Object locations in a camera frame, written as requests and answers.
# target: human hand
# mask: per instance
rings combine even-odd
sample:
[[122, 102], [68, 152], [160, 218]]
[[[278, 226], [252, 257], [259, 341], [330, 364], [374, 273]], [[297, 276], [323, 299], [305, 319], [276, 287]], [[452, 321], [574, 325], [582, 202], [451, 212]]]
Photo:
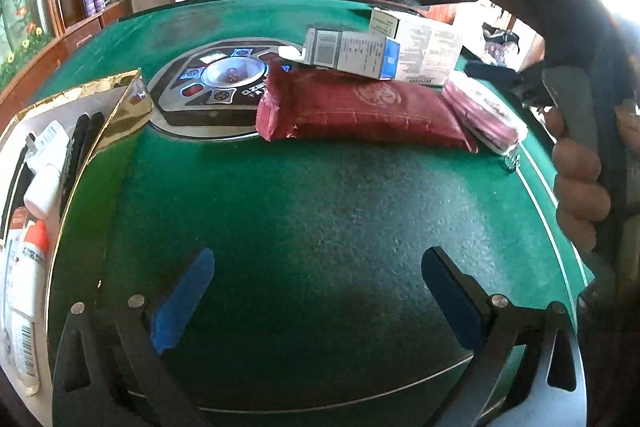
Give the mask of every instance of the human hand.
[[[640, 116], [623, 106], [616, 107], [616, 123], [622, 141], [640, 154]], [[593, 150], [564, 137], [564, 118], [557, 108], [545, 115], [549, 132], [558, 138], [552, 160], [558, 171], [554, 192], [558, 198], [556, 219], [560, 229], [579, 251], [596, 245], [593, 223], [602, 221], [611, 209], [607, 191], [597, 184], [600, 158]]]

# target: open gift box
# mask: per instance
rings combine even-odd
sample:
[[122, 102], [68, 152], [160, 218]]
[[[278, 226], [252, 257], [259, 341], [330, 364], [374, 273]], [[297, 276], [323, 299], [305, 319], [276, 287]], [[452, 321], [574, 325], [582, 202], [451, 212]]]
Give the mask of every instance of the open gift box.
[[[69, 211], [77, 199], [82, 202], [87, 191], [92, 192], [94, 194], [92, 199], [96, 204], [100, 204], [100, 194], [105, 186], [102, 185], [102, 181], [100, 181], [100, 190], [95, 190], [95, 184], [86, 188], [84, 183], [87, 176], [91, 177], [92, 162], [96, 158], [107, 156], [109, 151], [112, 148], [117, 148], [119, 144], [129, 144], [135, 141], [139, 131], [148, 121], [152, 110], [153, 103], [145, 83], [142, 81], [140, 70], [127, 71], [82, 84], [36, 102], [20, 111], [0, 136], [0, 208], [3, 209], [0, 228], [0, 233], [2, 233], [0, 242], [0, 315], [2, 315], [2, 319], [0, 325], [3, 330], [0, 331], [0, 334], [4, 340], [4, 348], [0, 348], [0, 366], [20, 399], [45, 427], [52, 425], [51, 371], [53, 368], [49, 367], [49, 360], [52, 359], [49, 357], [47, 347], [49, 297], [53, 266], [56, 256], [60, 252], [61, 243], [64, 244], [62, 238], [67, 228]], [[36, 288], [34, 299], [40, 299], [39, 306], [37, 306], [38, 316], [25, 316], [13, 308], [15, 297], [9, 298], [7, 288], [12, 285], [12, 270], [9, 268], [15, 263], [16, 253], [22, 251], [19, 249], [22, 247], [21, 242], [24, 240], [26, 230], [36, 221], [33, 215], [29, 215], [25, 219], [24, 229], [18, 230], [17, 234], [14, 230], [14, 245], [12, 246], [12, 242], [8, 241], [12, 216], [17, 208], [23, 207], [27, 189], [23, 172], [28, 169], [25, 156], [27, 159], [30, 158], [31, 151], [26, 143], [30, 143], [31, 148], [34, 147], [33, 141], [28, 137], [30, 135], [37, 137], [35, 140], [37, 144], [38, 138], [50, 128], [50, 124], [54, 121], [57, 121], [66, 134], [71, 137], [81, 115], [92, 115], [98, 112], [104, 116], [104, 124], [95, 129], [95, 134], [92, 135], [93, 139], [84, 140], [83, 146], [86, 147], [86, 151], [80, 155], [81, 159], [75, 174], [70, 173], [69, 169], [69, 158], [73, 156], [74, 151], [73, 141], [69, 143], [65, 168], [62, 172], [62, 179], [66, 180], [66, 184], [63, 181], [59, 183], [51, 211], [43, 219], [50, 245], [44, 264], [44, 283], [38, 288], [33, 284], [23, 285], [20, 280], [20, 287], [18, 287], [17, 282], [13, 281], [15, 287], [11, 287], [12, 295]], [[109, 188], [113, 188], [115, 178], [122, 182], [127, 171], [130, 155], [118, 154], [118, 157], [119, 162], [110, 168], [112, 178], [104, 180]], [[28, 172], [28, 174], [27, 180], [30, 180], [31, 173]], [[64, 199], [62, 198], [63, 185], [68, 187], [68, 195]], [[102, 210], [114, 212], [114, 204], [111, 206], [103, 205]], [[19, 210], [17, 214], [27, 216], [27, 211]], [[100, 238], [106, 237], [111, 220], [107, 219], [103, 222], [104, 216], [94, 217], [95, 228], [86, 230], [86, 233], [99, 241]], [[10, 331], [12, 321], [5, 320], [5, 317], [17, 317], [18, 325], [23, 331], [17, 333]]]

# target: pink and white package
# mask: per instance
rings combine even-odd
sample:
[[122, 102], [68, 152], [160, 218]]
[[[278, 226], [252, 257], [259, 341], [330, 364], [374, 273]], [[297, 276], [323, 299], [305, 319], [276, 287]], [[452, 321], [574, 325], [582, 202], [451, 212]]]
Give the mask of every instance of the pink and white package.
[[490, 89], [452, 71], [443, 97], [460, 120], [493, 152], [506, 155], [527, 137], [527, 125]]

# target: red bottle cap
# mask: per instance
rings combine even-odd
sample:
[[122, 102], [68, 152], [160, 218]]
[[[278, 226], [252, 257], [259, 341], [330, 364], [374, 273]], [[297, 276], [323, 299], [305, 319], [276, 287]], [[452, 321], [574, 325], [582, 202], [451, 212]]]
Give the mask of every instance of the red bottle cap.
[[49, 251], [49, 236], [47, 236], [47, 225], [45, 225], [44, 221], [36, 221], [31, 225], [27, 229], [24, 241], [40, 248], [42, 253], [47, 253]]

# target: printed logo on red package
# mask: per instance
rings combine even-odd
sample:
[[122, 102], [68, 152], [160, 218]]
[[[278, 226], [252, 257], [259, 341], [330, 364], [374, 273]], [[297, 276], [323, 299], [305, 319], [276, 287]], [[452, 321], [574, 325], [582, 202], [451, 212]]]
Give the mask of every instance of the printed logo on red package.
[[364, 84], [354, 87], [353, 90], [359, 99], [375, 107], [388, 107], [402, 100], [400, 93], [386, 82]]

